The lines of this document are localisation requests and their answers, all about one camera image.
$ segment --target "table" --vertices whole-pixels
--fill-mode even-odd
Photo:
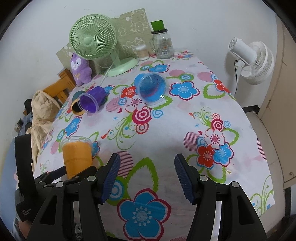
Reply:
[[[166,77],[168,94],[147,106],[133,85],[143,74]],[[150,58],[103,83],[108,100],[95,115],[75,116],[75,88],[43,144],[35,177],[64,165],[60,143],[79,135],[93,142],[93,165],[105,165],[112,153],[121,157],[118,177],[100,213],[108,235],[126,240],[185,240],[194,216],[174,168],[182,153],[200,174],[215,182],[237,181],[262,215],[274,204],[271,176],[261,144],[229,90],[189,51],[172,59]],[[216,218],[220,218],[217,204]],[[218,235],[215,220],[213,236]]]

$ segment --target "purple plastic cup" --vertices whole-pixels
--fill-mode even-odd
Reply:
[[[95,113],[99,111],[99,107],[104,103],[107,94],[104,88],[97,86],[87,93],[83,93],[79,96],[78,105],[82,110],[86,110],[89,113]]]

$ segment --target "white fan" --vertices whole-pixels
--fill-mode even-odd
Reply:
[[[239,58],[236,67],[237,77],[250,85],[258,85],[265,81],[274,68],[274,56],[261,41],[246,45],[241,39],[233,38],[228,49]]]

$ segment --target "stuffed animal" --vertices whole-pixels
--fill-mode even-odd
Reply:
[[[89,62],[75,53],[72,54],[70,61],[72,74],[77,86],[89,83],[91,81],[91,68],[89,67]]]

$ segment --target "blue plastic cup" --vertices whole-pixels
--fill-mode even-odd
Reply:
[[[134,84],[140,98],[149,105],[162,101],[168,89],[165,77],[155,72],[138,75]]]

